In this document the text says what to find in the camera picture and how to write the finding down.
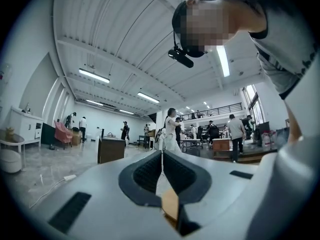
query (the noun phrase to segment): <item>cardboard box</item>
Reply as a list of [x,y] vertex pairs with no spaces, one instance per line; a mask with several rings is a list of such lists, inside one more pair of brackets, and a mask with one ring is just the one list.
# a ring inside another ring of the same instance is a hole
[[156,137],[156,129],[149,131],[148,136],[149,137]]

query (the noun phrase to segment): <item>cable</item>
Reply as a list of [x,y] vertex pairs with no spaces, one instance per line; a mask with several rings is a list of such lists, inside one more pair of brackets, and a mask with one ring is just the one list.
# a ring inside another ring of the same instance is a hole
[[40,196],[40,197],[38,198],[38,200],[37,200],[33,205],[29,206],[29,209],[31,209],[32,207],[34,207],[34,206],[39,202],[39,200],[40,200],[41,198],[43,198],[45,195],[48,195],[48,194],[50,193],[50,191],[51,191],[56,185],[58,185],[60,182],[63,182],[64,180],[65,180],[65,179],[62,179],[62,180],[58,181],[56,184],[54,184],[53,187],[50,188],[50,190],[49,190],[47,193],[45,193],[45,194],[43,194],[42,196]]

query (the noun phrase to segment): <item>white stool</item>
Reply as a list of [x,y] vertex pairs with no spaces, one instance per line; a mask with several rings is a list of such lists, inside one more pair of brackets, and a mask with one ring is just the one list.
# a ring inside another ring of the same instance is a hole
[[22,169],[20,154],[10,149],[2,149],[0,152],[0,168],[10,174],[20,171]]

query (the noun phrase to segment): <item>dark pants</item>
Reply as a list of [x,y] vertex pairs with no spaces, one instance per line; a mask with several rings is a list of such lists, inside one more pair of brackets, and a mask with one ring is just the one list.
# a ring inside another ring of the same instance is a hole
[[121,140],[124,140],[124,146],[126,147],[127,146],[127,144],[126,144],[126,134],[122,134],[121,135]]
[[240,153],[243,152],[244,146],[242,145],[242,137],[235,138],[232,140],[232,160],[238,162],[238,145],[240,149]]
[[176,142],[178,143],[178,146],[180,147],[180,144],[181,144],[181,136],[180,134],[176,136]]
[[85,142],[86,128],[85,127],[80,127],[80,131],[82,132],[82,142]]

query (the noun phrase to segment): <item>window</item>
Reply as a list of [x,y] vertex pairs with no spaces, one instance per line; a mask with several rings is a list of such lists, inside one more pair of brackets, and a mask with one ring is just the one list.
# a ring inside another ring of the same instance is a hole
[[248,85],[247,87],[243,88],[243,93],[247,102],[247,106],[250,110],[250,114],[255,121],[255,125],[264,123],[265,120],[263,116],[263,108],[255,86],[253,84]]

